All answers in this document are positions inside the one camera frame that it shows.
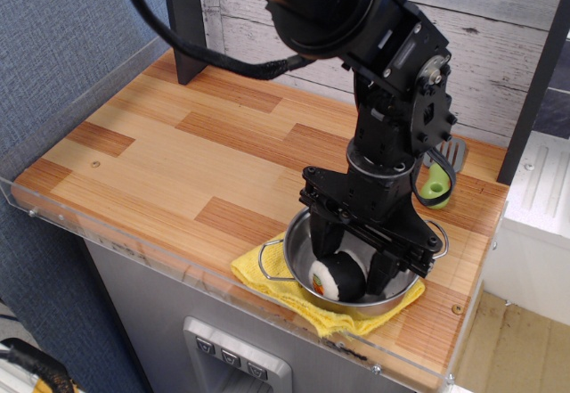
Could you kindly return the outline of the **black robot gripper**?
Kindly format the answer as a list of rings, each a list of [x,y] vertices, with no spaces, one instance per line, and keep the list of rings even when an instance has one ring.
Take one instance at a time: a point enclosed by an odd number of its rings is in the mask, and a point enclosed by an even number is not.
[[[367,294],[381,295],[400,270],[427,276],[443,244],[412,204],[419,168],[416,163],[406,171],[382,177],[354,168],[345,174],[314,166],[304,168],[300,201],[311,214],[315,257],[333,255],[348,232],[378,250],[370,262]]]

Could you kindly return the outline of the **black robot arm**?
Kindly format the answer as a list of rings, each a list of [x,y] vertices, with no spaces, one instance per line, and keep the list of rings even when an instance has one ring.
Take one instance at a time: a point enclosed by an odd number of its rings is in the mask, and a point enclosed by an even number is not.
[[[452,138],[447,39],[408,0],[266,0],[276,31],[308,60],[339,58],[354,73],[357,123],[338,173],[307,167],[313,253],[345,233],[375,249],[366,280],[380,294],[400,272],[426,275],[440,239],[416,213],[423,158]]]

